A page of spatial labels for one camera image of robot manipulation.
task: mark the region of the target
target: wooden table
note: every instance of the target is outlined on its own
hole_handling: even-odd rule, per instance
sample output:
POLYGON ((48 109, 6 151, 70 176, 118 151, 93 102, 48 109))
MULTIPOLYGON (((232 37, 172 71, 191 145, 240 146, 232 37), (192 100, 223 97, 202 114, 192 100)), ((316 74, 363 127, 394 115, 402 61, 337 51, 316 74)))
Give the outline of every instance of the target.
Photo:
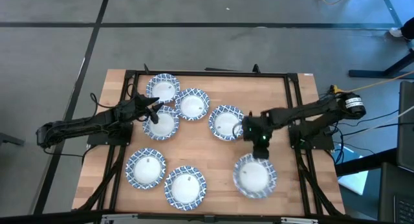
MULTIPOLYGON (((113 106, 118 103, 125 70, 108 70, 100 103, 113 106)), ((138 92, 146 93, 146 84, 152 76, 139 76, 138 92)), ((299 74, 299 85, 304 104, 318 99, 312 74, 299 74)), ((240 108, 244 114, 273 107, 287 107, 285 86, 281 78, 178 76, 182 90, 196 87, 210 97, 210 109, 201 120, 190 122, 180 119, 178 132, 169 140, 151 140, 142 130, 142 124, 134 121, 133 136, 126 148, 124 165, 140 148, 151 147, 166 158, 166 174, 183 165, 198 168, 206 178, 207 192, 199 207, 181 211, 172 207, 164 195, 164 180, 151 190, 133 188, 125 178, 125 166, 121 174, 117 212, 159 214, 222 214, 258 216, 302 216, 298 168, 294 151, 290 148, 287 128, 273 132, 270 140, 270 161, 278 173, 276 189, 266 199, 248 199, 239 193, 233 183, 232 171, 237 160, 252 152, 252 143, 238 140, 225 142, 214 137, 208 128, 208 117, 218 105, 229 104, 240 108)), ((293 84, 292 99, 295 103, 293 84)), ((85 158, 80 174, 73 208, 84 204, 102 180, 108 146, 97 146, 85 158)), ((334 206, 344 213, 342 198, 332 159, 321 150, 313 151, 318 184, 334 206)), ((315 213, 312 189, 308 186, 310 209, 315 213)), ((112 185, 107 189, 104 208, 109 206, 112 185)))

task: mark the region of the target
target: desk leg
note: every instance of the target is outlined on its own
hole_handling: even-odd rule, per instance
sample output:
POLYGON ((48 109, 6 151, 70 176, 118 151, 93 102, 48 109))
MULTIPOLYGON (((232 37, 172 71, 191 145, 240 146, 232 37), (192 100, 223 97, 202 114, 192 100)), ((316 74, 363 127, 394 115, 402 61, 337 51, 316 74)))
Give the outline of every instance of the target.
POLYGON ((9 136, 7 134, 4 133, 0 133, 0 145, 2 143, 12 143, 18 146, 22 146, 24 145, 25 141, 17 139, 15 137, 9 136))
MULTIPOLYGON (((403 68, 407 67, 414 62, 414 52, 409 50, 409 54, 403 57, 401 60, 397 61, 390 68, 385 71, 365 71, 365 70, 350 70, 348 75, 354 78, 396 78, 403 74, 400 72, 403 68)), ((401 79, 414 79, 414 74, 407 75, 401 79)))
POLYGON ((374 155, 335 165, 336 175, 344 176, 381 167, 383 162, 397 164, 397 149, 393 148, 374 155))

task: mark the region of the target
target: black cable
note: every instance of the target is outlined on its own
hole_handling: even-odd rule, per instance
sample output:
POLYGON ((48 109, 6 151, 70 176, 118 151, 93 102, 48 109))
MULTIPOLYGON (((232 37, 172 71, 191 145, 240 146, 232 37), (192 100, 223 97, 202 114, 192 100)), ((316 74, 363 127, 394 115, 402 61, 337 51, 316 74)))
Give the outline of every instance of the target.
POLYGON ((339 124, 345 124, 345 125, 348 125, 348 126, 351 126, 351 127, 357 127, 357 126, 358 126, 360 123, 362 123, 362 122, 367 122, 367 121, 371 121, 371 120, 376 120, 376 119, 379 119, 379 118, 382 118, 382 117, 388 117, 388 116, 390 116, 390 115, 392 115, 392 114, 396 113, 397 111, 399 111, 399 110, 393 111, 392 113, 388 113, 388 114, 386 114, 386 115, 382 115, 382 116, 380 116, 380 117, 370 118, 370 119, 367 119, 367 120, 361 120, 361 121, 359 121, 358 123, 356 123, 355 125, 348 124, 348 123, 339 123, 339 124))
POLYGON ((132 98, 132 94, 129 94, 129 86, 132 85, 133 87, 135 87, 134 84, 128 84, 127 86, 127 95, 129 96, 129 98, 132 98))
POLYGON ((335 164, 337 164, 340 160, 341 160, 341 157, 342 157, 342 162, 343 162, 343 159, 345 158, 345 156, 343 155, 343 136, 344 136, 344 134, 342 133, 342 131, 338 128, 338 126, 337 125, 335 125, 335 126, 333 126, 333 127, 335 127, 335 131, 336 130, 338 130, 339 131, 339 133, 340 133, 340 138, 341 138, 341 148, 340 148, 340 151, 341 152, 339 152, 339 155, 338 155, 338 157, 336 158, 336 160, 335 160, 335 164))
POLYGON ((43 149, 43 152, 49 154, 49 155, 61 155, 61 156, 75 156, 75 157, 82 157, 81 155, 73 155, 69 153, 49 153, 46 151, 46 148, 43 149))
POLYGON ((376 153, 374 153, 372 150, 369 150, 369 149, 359 148, 359 147, 353 146, 353 145, 351 145, 351 144, 349 144, 349 143, 344 143, 344 145, 347 145, 347 146, 350 146, 350 147, 354 147, 354 148, 359 149, 359 150, 366 150, 366 151, 370 151, 373 155, 376 155, 376 153))
POLYGON ((91 150, 93 148, 95 148, 95 146, 91 145, 91 147, 89 147, 89 149, 87 149, 85 151, 85 153, 83 153, 83 155, 82 155, 82 165, 83 165, 83 161, 85 160, 85 156, 86 156, 87 152, 89 152, 89 150, 91 150))
MULTIPOLYGON (((390 126, 400 126, 400 125, 406 125, 406 124, 414 124, 414 122, 396 123, 396 124, 386 124, 386 125, 383 125, 383 126, 375 127, 375 129, 377 129, 377 128, 385 128, 385 127, 390 127, 390 126)), ((358 131, 355 131, 355 132, 352 132, 352 133, 346 133, 346 134, 344 134, 344 136, 352 135, 352 134, 355 134, 355 133, 360 133, 360 132, 365 131, 367 129, 369 129, 369 128, 361 129, 361 130, 358 130, 358 131)))

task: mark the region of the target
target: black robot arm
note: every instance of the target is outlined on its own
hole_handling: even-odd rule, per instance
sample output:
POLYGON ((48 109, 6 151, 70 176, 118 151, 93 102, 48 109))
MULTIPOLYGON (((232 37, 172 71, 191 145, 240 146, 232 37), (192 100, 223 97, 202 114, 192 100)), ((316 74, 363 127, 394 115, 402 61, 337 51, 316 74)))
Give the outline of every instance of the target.
POLYGON ((291 125, 295 120, 322 115, 313 121, 291 125, 295 139, 309 140, 321 130, 343 119, 359 119, 366 114, 361 98, 354 93, 341 93, 316 102, 294 107, 262 111, 259 117, 244 117, 243 139, 253 142, 253 156, 268 159, 269 140, 276 129, 291 125))
POLYGON ((163 103, 148 107, 158 98, 147 98, 135 92, 132 99, 120 101, 114 107, 87 118, 70 121, 49 122, 36 131, 38 145, 49 148, 64 139, 106 133, 108 137, 116 138, 122 134, 124 125, 133 120, 144 121, 150 118, 158 123, 157 111, 163 103))

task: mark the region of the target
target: metal bar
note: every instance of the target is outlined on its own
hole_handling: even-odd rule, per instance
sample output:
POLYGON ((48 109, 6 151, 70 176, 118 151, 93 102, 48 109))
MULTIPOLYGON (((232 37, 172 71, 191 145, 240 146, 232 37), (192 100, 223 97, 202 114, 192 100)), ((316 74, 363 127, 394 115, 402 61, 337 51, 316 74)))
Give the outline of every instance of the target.
MULTIPOLYGON (((103 14, 105 13, 107 4, 108 4, 108 0, 102 1, 102 5, 99 10, 98 17, 96 19, 96 23, 102 22, 102 19, 104 17, 103 14)), ((98 32, 99 32, 99 27, 94 27, 92 34, 91 34, 91 38, 89 40, 89 43, 86 49, 86 52, 85 52, 85 57, 83 59, 82 66, 79 71, 79 75, 74 84, 74 89, 71 94, 71 99, 67 106, 66 112, 63 116, 64 121, 71 120, 73 117, 76 103, 78 102, 80 90, 82 88, 83 81, 85 80, 86 71, 89 66, 89 62, 91 60, 92 51, 95 46, 96 39, 98 37, 98 32)), ((43 210, 47 202, 47 196, 49 195, 50 188, 52 187, 54 175, 56 173, 56 170, 58 169, 60 154, 63 151, 64 144, 65 144, 65 141, 62 141, 61 143, 57 144, 56 147, 54 148, 54 151, 53 151, 54 155, 52 156, 52 159, 50 160, 49 166, 47 168, 47 172, 45 174, 43 183, 41 185, 38 200, 36 202, 36 206, 34 207, 34 214, 43 213, 43 210)))
POLYGON ((259 78, 284 78, 286 73, 253 73, 232 71, 137 71, 139 75, 157 75, 169 73, 175 76, 233 76, 233 77, 259 77, 259 78))
MULTIPOLYGON (((114 157, 114 151, 115 151, 115 146, 112 146, 112 145, 109 146, 109 151, 108 151, 108 156, 106 158, 105 171, 103 173, 103 177, 107 176, 107 174, 109 173, 109 170, 111 169, 112 161, 114 157)), ((106 195, 106 188, 104 188, 102 195, 99 197, 98 206, 96 207, 97 210, 101 210, 104 208, 105 195, 106 195)))
POLYGON ((12 137, 10 135, 4 134, 4 133, 0 133, 0 145, 1 143, 11 143, 11 144, 15 144, 18 146, 22 146, 24 145, 25 141, 12 137))
POLYGON ((76 22, 0 22, 0 27, 47 27, 47 28, 91 28, 96 27, 96 23, 76 23, 76 22))
POLYGON ((111 200, 109 201, 109 209, 111 209, 111 210, 114 210, 115 209, 116 198, 118 197, 118 188, 119 188, 119 182, 121 180, 122 162, 124 161, 125 148, 126 148, 126 146, 121 146, 120 149, 119 149, 119 156, 118 156, 118 158, 121 159, 121 162, 118 165, 118 171, 115 174, 114 185, 112 187, 111 200))
POLYGON ((379 168, 383 162, 389 162, 393 165, 397 165, 397 149, 393 148, 374 155, 337 164, 335 165, 336 175, 344 176, 366 170, 372 170, 379 168))
POLYGON ((414 62, 414 52, 410 49, 409 54, 407 56, 403 57, 401 60, 397 61, 390 68, 384 71, 384 76, 392 76, 395 73, 403 70, 403 68, 407 67, 413 62, 414 62))
MULTIPOLYGON (((288 108, 293 108, 292 93, 290 92, 289 79, 287 75, 286 77, 284 77, 284 82, 285 82, 287 106, 288 108)), ((302 194, 303 211, 305 213, 305 216, 307 216, 311 214, 311 210, 310 210, 311 208, 309 205, 309 198, 308 198, 305 178, 302 175, 302 172, 300 170, 300 164, 298 161, 298 157, 302 157, 302 155, 301 155, 299 148, 295 148, 294 151, 295 151, 295 158, 296 158, 296 166, 298 167, 298 176, 299 176, 300 191, 302 194)))
POLYGON ((389 10, 389 14, 391 14, 391 17, 393 17, 393 19, 394 19, 395 25, 397 27, 402 27, 401 20, 398 17, 398 14, 394 9, 393 4, 391 4, 391 1, 390 0, 384 0, 384 2, 386 3, 386 6, 389 10))
POLYGON ((333 28, 377 29, 399 27, 394 23, 102 23, 103 28, 163 28, 163 27, 244 27, 244 28, 333 28))
MULTIPOLYGON (((303 102, 302 102, 302 95, 300 93, 298 74, 294 74, 294 76, 295 77, 294 79, 292 79, 292 82, 295 88, 296 102, 298 103, 298 106, 302 106, 303 102)), ((313 161, 312 150, 306 149, 305 153, 306 153, 306 160, 308 162, 309 172, 314 178, 315 182, 318 183, 318 179, 316 178, 316 170, 315 170, 315 164, 313 161)), ((313 196, 315 200, 316 213, 323 214, 321 201, 319 197, 316 195, 315 191, 313 191, 313 196)))

